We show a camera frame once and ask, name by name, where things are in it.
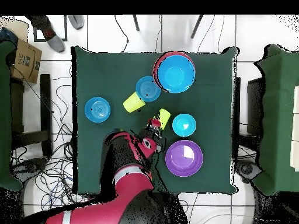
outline yellow-green cup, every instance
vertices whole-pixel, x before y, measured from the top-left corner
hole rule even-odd
[[[169,113],[169,111],[166,111],[165,109],[160,109],[158,116],[156,118],[156,116],[154,118],[156,118],[157,120],[160,121],[161,126],[160,129],[164,130],[169,118],[171,117],[171,114]]]
[[[132,111],[135,111],[139,109],[140,107],[143,107],[145,105],[145,102],[139,98],[139,96],[134,92],[125,102],[124,102],[124,108],[131,113]]]

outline gray sneaker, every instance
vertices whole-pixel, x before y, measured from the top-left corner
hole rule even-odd
[[[57,36],[52,27],[42,30],[44,38],[48,45],[57,53],[61,53],[65,50],[65,44],[61,38]]]
[[[81,29],[84,26],[84,16],[69,16],[68,19],[71,22],[74,29]]]

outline red bowl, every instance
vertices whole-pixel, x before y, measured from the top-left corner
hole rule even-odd
[[[160,56],[158,58],[158,60],[155,62],[155,64],[154,64],[154,68],[152,69],[152,76],[154,77],[154,81],[158,85],[158,87],[161,88],[165,92],[168,92],[168,91],[163,88],[163,86],[160,84],[160,82],[158,80],[158,68],[161,65],[161,62],[165,58],[168,58],[168,57],[173,56],[173,55],[181,55],[181,56],[187,58],[188,60],[191,61],[191,63],[193,64],[193,66],[195,68],[195,65],[194,65],[193,61],[191,60],[191,58],[186,53],[183,53],[181,51],[170,51],[170,52],[166,52],[165,54],[163,54],[162,56]]]

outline purple plate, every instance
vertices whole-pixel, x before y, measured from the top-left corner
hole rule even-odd
[[[195,142],[181,140],[169,147],[165,162],[169,171],[174,175],[188,177],[201,168],[203,153]]]

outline small blue bowl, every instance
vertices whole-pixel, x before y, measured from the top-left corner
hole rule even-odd
[[[110,115],[110,105],[101,97],[91,98],[86,103],[84,110],[87,118],[95,123],[104,122]]]
[[[152,76],[145,76],[137,82],[136,93],[141,100],[153,102],[160,96],[161,89],[157,86]]]
[[[173,55],[165,58],[158,68],[158,81],[169,93],[186,91],[195,79],[195,68],[184,56]]]
[[[190,114],[179,114],[173,120],[172,128],[176,135],[188,137],[195,132],[196,121]]]

